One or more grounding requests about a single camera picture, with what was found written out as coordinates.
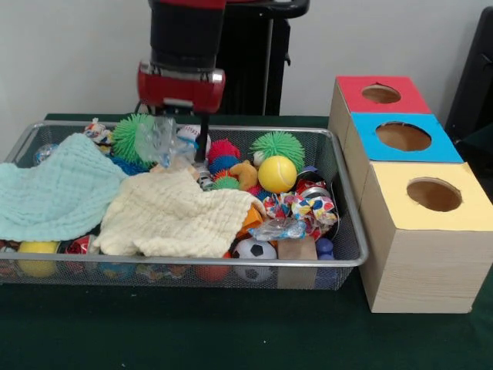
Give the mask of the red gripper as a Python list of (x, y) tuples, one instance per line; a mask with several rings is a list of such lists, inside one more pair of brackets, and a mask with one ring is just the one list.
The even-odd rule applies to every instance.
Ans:
[(167, 106), (185, 106), (200, 113), (200, 134), (195, 163), (204, 163), (209, 135), (210, 115), (221, 105), (226, 75), (222, 69), (209, 72), (179, 72), (150, 61), (141, 61), (137, 72), (137, 90), (142, 103), (154, 107), (155, 117), (168, 114)]

